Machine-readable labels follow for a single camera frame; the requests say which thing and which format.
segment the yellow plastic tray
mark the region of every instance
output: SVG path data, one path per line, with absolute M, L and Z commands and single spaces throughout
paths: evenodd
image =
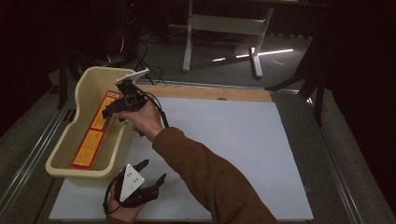
M 99 147 L 91 170 L 69 169 L 79 144 L 107 90 L 118 91 L 117 78 L 134 73 L 130 69 L 92 67 L 79 80 L 76 91 L 77 112 L 67 125 L 46 162 L 47 172 L 56 177 L 108 179 L 125 165 L 133 132 L 126 122 L 113 118 Z

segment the brown sleeve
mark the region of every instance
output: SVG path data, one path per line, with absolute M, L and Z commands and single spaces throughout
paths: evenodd
M 215 223 L 277 223 L 238 169 L 179 129 L 164 129 L 152 146 Z
M 129 223 L 116 219 L 114 217 L 106 217 L 105 224 L 129 224 Z

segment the hand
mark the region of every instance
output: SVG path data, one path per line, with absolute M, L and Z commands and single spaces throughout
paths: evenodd
M 122 220 L 127 223 L 134 223 L 140 210 L 145 206 L 145 203 L 138 205 L 135 208 L 124 208 L 114 199 L 116 185 L 113 185 L 110 190 L 110 196 L 108 199 L 108 211 L 116 211 L 108 214 L 109 217 L 113 217 Z
M 132 131 L 144 133 L 150 142 L 153 142 L 157 134 L 163 130 L 160 112 L 151 101 L 137 112 L 122 111 L 115 115 L 120 119 L 130 120 L 134 124 Z

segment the dark background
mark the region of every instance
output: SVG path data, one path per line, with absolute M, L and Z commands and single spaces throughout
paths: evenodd
M 162 34 L 166 29 L 155 23 L 156 17 L 176 24 L 184 24 L 187 19 L 187 1 L 163 1 L 159 7 L 152 1 L 147 3 L 149 7 L 142 7 L 143 18 Z M 76 11 L 78 1 L 0 4 L 3 134 L 50 90 L 48 73 L 59 67 L 59 34 L 68 31 L 70 25 L 81 24 L 67 19 Z M 326 73 L 326 88 L 332 91 L 378 186 L 396 213 L 396 6 L 391 1 L 352 0 L 335 1 L 332 6 L 326 20 L 322 11 L 279 9 L 268 34 L 286 38 L 316 34 L 295 76 L 312 69 Z M 304 18 L 310 25 L 291 25 L 296 18 Z M 90 27 L 92 30 L 84 36 L 97 32 L 97 27 Z

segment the floor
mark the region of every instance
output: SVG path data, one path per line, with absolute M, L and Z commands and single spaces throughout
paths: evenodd
M 149 74 L 154 81 L 161 77 L 165 82 L 264 89 L 292 77 L 310 43 L 310 39 L 300 37 L 265 38 L 261 49 L 267 52 L 261 56 L 264 77 L 257 79 L 248 57 L 235 58 L 248 53 L 254 38 L 240 36 L 236 41 L 226 41 L 234 36 L 221 35 L 222 39 L 214 40 L 212 34 L 194 33 L 189 73 L 181 69 L 186 42 L 183 29 L 172 30 L 168 41 L 147 34 L 138 51 L 140 56 L 147 51 L 144 66 L 156 73 Z M 56 85 L 58 71 L 49 76 Z M 319 127 L 306 99 L 295 94 L 303 83 L 299 81 L 288 86 L 287 91 L 273 94 L 273 100 L 314 213 L 315 219 L 309 223 L 396 223 L 332 93 L 325 91 L 323 126 Z M 70 90 L 74 84 L 70 77 Z M 48 217 L 63 179 L 48 175 L 44 164 L 56 139 L 72 120 L 75 105 L 70 98 L 69 104 L 57 110 L 58 97 L 50 92 L 43 95 L 0 139 L 0 175 L 5 183 L 0 186 L 0 223 L 62 223 Z

